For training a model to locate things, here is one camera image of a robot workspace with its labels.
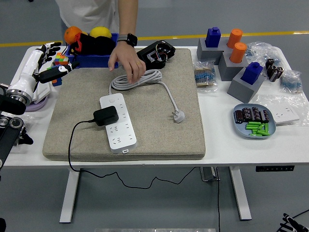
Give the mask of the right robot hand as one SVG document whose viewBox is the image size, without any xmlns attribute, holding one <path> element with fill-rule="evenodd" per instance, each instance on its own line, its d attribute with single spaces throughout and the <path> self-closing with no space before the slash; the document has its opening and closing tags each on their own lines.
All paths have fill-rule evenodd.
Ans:
<svg viewBox="0 0 309 232">
<path fill-rule="evenodd" d="M 308 232 L 309 228 L 299 224 L 296 220 L 284 213 L 282 220 L 284 223 L 280 224 L 278 232 Z"/>
</svg>

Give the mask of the person's left hand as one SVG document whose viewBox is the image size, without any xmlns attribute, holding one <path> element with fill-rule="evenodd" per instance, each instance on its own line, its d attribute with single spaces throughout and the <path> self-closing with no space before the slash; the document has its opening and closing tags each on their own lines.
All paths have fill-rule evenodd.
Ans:
<svg viewBox="0 0 309 232">
<path fill-rule="evenodd" d="M 139 81 L 146 72 L 146 65 L 144 61 L 139 59 L 135 48 L 124 41 L 118 42 L 112 51 L 108 62 L 109 71 L 114 70 L 116 62 L 120 62 L 123 65 L 127 81 L 130 84 Z"/>
</svg>

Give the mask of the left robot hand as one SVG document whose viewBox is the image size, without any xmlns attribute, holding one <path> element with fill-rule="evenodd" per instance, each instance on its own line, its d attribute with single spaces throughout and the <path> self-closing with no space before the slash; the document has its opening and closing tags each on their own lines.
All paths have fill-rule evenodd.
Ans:
<svg viewBox="0 0 309 232">
<path fill-rule="evenodd" d="M 79 62 L 75 61 L 67 65 L 60 65 L 55 68 L 39 72 L 41 67 L 48 61 L 52 60 L 52 56 L 60 50 L 61 42 L 45 43 L 39 48 L 32 51 L 26 61 L 17 82 L 10 85 L 7 89 L 6 96 L 22 96 L 32 101 L 33 93 L 38 83 L 48 83 L 50 81 L 61 78 L 79 66 Z"/>
</svg>

